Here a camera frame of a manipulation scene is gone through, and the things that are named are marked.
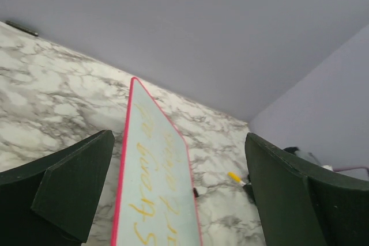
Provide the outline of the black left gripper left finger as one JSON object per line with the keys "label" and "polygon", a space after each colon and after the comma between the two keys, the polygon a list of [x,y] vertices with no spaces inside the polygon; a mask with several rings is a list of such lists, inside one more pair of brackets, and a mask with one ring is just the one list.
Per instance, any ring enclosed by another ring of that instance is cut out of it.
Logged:
{"label": "black left gripper left finger", "polygon": [[82,245],[96,214],[115,138],[103,130],[1,172],[1,245]]}

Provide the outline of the pink framed whiteboard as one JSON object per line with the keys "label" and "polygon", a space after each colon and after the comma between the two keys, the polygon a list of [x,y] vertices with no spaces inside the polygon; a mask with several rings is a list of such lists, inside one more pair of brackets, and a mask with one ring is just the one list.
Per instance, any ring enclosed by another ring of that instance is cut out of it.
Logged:
{"label": "pink framed whiteboard", "polygon": [[189,148],[138,78],[130,82],[112,245],[201,245]]}

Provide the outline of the yellow marker cap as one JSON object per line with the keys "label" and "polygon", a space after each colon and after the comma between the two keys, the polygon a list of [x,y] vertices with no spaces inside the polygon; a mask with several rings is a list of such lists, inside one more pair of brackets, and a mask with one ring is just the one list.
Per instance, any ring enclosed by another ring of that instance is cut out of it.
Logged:
{"label": "yellow marker cap", "polygon": [[241,179],[239,176],[237,176],[235,173],[228,172],[228,176],[229,176],[232,180],[234,180],[235,182],[237,182],[237,183],[241,183],[241,182],[242,182],[242,179]]}

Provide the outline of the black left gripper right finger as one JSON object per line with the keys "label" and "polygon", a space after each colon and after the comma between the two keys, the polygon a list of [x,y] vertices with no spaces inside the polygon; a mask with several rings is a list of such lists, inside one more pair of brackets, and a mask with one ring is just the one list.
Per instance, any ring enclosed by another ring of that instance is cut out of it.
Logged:
{"label": "black left gripper right finger", "polygon": [[248,133],[245,154],[267,245],[368,245],[368,182]]}

